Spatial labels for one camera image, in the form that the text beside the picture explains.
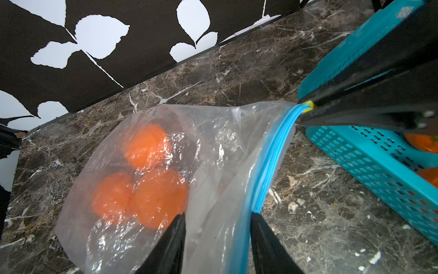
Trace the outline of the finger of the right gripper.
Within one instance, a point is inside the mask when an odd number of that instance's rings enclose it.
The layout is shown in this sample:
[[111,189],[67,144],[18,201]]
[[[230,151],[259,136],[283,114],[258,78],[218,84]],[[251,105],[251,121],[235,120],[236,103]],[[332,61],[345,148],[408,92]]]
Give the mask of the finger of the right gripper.
[[360,126],[416,134],[438,132],[438,70],[414,68],[318,106],[305,126]]
[[368,80],[423,65],[437,54],[438,24],[432,20],[405,20],[327,82],[300,97],[299,102],[312,100],[323,105]]

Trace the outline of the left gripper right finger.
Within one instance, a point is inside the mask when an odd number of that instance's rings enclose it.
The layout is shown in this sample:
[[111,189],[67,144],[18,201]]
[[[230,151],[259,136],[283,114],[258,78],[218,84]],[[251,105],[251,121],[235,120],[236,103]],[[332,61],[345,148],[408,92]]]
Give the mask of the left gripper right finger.
[[251,215],[250,236],[257,274],[304,274],[258,213]]

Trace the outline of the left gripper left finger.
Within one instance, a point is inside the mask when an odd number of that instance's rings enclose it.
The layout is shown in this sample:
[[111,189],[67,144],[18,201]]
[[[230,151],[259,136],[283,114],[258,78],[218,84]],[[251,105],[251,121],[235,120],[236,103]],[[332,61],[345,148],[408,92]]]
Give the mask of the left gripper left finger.
[[135,274],[180,274],[185,245],[185,214],[177,215]]

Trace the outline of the orange taken from bag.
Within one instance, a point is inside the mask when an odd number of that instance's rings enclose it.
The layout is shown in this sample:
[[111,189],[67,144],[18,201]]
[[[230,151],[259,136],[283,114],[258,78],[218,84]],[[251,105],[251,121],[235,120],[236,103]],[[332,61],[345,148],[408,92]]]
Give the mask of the orange taken from bag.
[[406,141],[414,148],[431,154],[438,154],[438,137],[404,133]]

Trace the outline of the clear zip-top bag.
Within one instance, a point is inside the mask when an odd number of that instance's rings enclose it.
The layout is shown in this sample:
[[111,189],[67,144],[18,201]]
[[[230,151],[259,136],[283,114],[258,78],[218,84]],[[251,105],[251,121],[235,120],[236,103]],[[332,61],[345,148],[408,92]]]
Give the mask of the clear zip-top bag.
[[250,219],[310,104],[159,105],[98,146],[55,233],[86,274],[243,274]]

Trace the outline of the bag orange top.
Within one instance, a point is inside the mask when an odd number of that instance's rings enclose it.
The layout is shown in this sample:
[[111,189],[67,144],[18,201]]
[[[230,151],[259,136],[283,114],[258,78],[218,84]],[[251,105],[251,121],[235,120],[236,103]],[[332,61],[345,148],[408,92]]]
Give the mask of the bag orange top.
[[171,141],[161,125],[147,124],[126,143],[124,157],[136,170],[150,170],[172,158]]

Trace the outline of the far bag orange right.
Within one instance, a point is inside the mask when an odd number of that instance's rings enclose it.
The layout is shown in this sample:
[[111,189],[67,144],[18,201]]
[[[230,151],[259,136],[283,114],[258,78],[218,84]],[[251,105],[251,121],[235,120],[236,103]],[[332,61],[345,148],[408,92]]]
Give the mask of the far bag orange right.
[[166,229],[186,210],[189,186],[174,169],[158,168],[144,174],[130,200],[137,221],[150,229]]

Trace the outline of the far bag orange bottom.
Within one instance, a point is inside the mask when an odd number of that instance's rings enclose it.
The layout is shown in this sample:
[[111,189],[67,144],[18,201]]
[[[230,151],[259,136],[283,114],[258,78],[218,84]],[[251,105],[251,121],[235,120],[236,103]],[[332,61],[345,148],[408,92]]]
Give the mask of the far bag orange bottom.
[[109,224],[119,224],[128,218],[128,204],[133,193],[131,174],[114,173],[105,177],[94,191],[91,208]]

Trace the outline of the teal plastic basket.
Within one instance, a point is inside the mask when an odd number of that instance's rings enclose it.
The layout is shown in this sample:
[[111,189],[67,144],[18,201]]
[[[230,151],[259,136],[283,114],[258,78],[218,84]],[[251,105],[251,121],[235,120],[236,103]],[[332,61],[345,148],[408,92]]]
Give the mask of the teal plastic basket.
[[[392,1],[320,61],[300,84],[298,99],[327,82],[405,20],[438,23],[436,1]],[[414,68],[438,69],[435,59]],[[368,80],[350,95],[392,76]],[[432,243],[438,241],[438,189],[416,174],[437,167],[438,156],[412,147],[404,133],[360,126],[305,126],[306,136]]]

